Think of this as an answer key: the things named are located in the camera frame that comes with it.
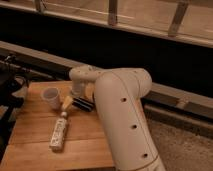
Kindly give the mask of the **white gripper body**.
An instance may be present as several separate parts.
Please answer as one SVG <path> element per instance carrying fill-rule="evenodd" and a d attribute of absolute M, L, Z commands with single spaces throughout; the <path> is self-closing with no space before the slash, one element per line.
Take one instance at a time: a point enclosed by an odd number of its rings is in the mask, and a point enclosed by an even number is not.
<path fill-rule="evenodd" d="M 73 97 L 81 97 L 87 100 L 92 100 L 94 92 L 94 84 L 74 82 L 71 84 L 70 91 Z"/>

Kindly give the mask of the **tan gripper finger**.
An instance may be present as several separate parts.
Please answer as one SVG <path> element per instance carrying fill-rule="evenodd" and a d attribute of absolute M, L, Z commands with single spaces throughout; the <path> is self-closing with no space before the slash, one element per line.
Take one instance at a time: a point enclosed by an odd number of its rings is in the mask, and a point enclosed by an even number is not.
<path fill-rule="evenodd" d="M 63 104 L 61 106 L 61 110 L 67 111 L 68 108 L 72 105 L 72 103 L 73 103 L 73 98 L 71 96 L 67 96 L 63 101 Z"/>

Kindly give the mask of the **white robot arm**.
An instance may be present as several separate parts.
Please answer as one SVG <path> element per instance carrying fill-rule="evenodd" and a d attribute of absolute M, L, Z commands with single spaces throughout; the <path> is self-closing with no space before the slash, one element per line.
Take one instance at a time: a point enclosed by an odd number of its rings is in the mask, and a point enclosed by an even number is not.
<path fill-rule="evenodd" d="M 118 171 L 166 171 L 151 137 L 140 99 L 152 87 L 143 68 L 95 70 L 89 65 L 69 71 L 71 96 L 94 85 L 94 101 Z"/>

